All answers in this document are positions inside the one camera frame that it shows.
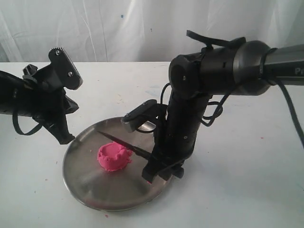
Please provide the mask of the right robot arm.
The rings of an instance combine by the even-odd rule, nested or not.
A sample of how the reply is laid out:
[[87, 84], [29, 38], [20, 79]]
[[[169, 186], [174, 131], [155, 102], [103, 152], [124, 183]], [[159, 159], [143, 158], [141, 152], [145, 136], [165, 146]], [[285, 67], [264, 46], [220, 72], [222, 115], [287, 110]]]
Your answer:
[[230, 95], [261, 95], [278, 85], [287, 101], [297, 134], [304, 132], [287, 85], [304, 83], [304, 47], [270, 48], [261, 41], [203, 48], [180, 55], [169, 66], [171, 96], [155, 133], [152, 155], [142, 177], [153, 182], [163, 171], [183, 176], [200, 125], [210, 126]]

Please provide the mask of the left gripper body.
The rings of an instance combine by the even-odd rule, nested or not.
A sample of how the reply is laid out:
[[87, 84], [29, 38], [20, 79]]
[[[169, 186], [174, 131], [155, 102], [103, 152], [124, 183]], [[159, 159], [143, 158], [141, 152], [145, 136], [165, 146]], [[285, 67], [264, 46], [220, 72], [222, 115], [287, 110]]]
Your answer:
[[32, 117], [40, 126], [47, 128], [54, 113], [65, 114], [66, 87], [59, 81], [51, 64], [41, 69], [29, 64], [23, 72], [22, 115]]

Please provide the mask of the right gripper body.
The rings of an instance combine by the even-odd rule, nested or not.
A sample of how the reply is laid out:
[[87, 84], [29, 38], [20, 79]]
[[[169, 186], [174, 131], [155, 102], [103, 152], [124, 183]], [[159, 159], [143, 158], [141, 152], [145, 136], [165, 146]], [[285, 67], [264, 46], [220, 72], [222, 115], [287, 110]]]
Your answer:
[[208, 94], [188, 100], [171, 94], [161, 139], [152, 151], [154, 158], [171, 164], [182, 162], [192, 155], [200, 120], [210, 99], [211, 95]]

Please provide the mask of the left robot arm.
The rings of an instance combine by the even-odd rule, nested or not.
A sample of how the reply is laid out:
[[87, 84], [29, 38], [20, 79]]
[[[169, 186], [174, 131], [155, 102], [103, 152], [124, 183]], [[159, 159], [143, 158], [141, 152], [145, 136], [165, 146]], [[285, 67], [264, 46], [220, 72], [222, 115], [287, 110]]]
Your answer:
[[[61, 85], [52, 92], [46, 77], [54, 79], [56, 74], [50, 65], [38, 69], [29, 64], [19, 78], [5, 71], [0, 73], [0, 112], [12, 116], [17, 134], [30, 136], [45, 128], [61, 145], [69, 144], [75, 137], [68, 130], [67, 114], [79, 109], [78, 104], [66, 95]], [[31, 117], [37, 125], [25, 133], [19, 125], [19, 117]]]

